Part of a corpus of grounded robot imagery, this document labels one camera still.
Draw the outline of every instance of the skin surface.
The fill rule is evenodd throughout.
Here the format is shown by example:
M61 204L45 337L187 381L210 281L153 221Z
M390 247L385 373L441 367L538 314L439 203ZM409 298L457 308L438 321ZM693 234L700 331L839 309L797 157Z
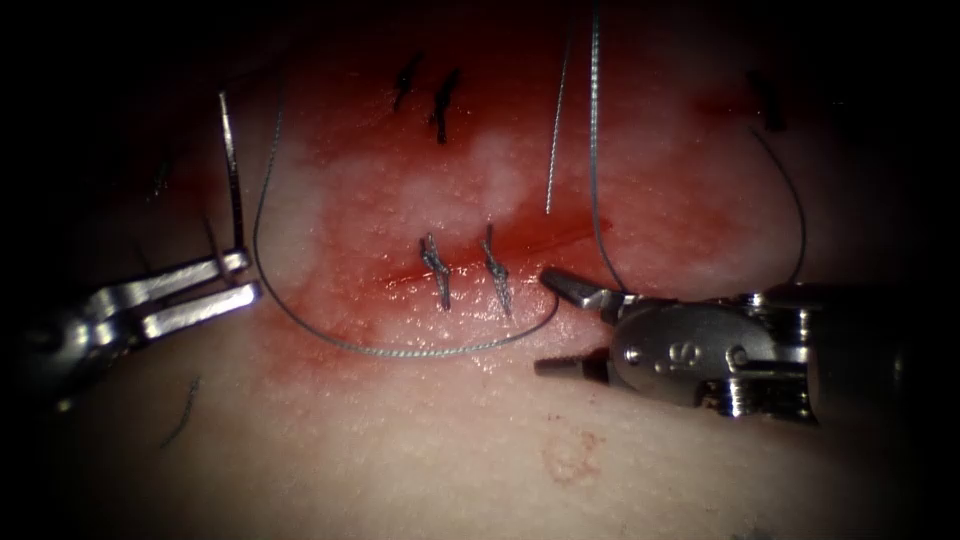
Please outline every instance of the skin surface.
M612 284L590 221L589 8L350 6L217 27L222 39L184 45L116 89L78 143L87 199L45 241L67 281L88 286L207 255L204 215L229 247L216 90L230 80L251 245L282 81L259 247L283 300L316 328L377 347L517 333L552 304L536 281L544 266ZM699 299L792 270L797 213L748 131L764 125L751 69L781 89L788 129L765 137L808 220L800 279L911 277L923 229L900 140L838 105L838 88L863 87L840 85L808 34L780 23L687 4L603 8L600 215L632 290ZM394 112L396 75L418 50ZM428 119L453 68L441 146ZM488 223L510 272L509 318L483 264ZM428 232L452 270L450 311L419 258ZM124 359L69 414L38 419L34 459L59 480L37 496L61 525L120 537L847 536L893 534L909 519L916 486L896 445L533 375L533 360L590 351L610 332L562 305L543 331L500 349L372 358L318 340L264 297ZM161 449L196 377L189 422Z

